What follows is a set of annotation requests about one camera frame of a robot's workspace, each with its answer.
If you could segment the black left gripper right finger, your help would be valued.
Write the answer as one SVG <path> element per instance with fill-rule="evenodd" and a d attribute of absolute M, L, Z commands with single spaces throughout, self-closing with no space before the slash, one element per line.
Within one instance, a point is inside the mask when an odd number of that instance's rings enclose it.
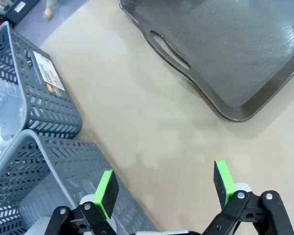
<path fill-rule="evenodd" d="M 241 223 L 252 223 L 259 235 L 293 235 L 294 230 L 277 191 L 260 196 L 238 189 L 224 160 L 214 162 L 213 181 L 221 205 L 204 235 L 233 235 Z"/>

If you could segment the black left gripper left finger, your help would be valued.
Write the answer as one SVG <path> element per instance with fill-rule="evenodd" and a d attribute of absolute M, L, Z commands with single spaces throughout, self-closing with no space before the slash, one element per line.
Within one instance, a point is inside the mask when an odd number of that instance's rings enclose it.
<path fill-rule="evenodd" d="M 104 171 L 93 198 L 74 209 L 59 206 L 54 211 L 46 228 L 46 235 L 115 235 L 109 224 L 119 185 L 112 169 Z"/>

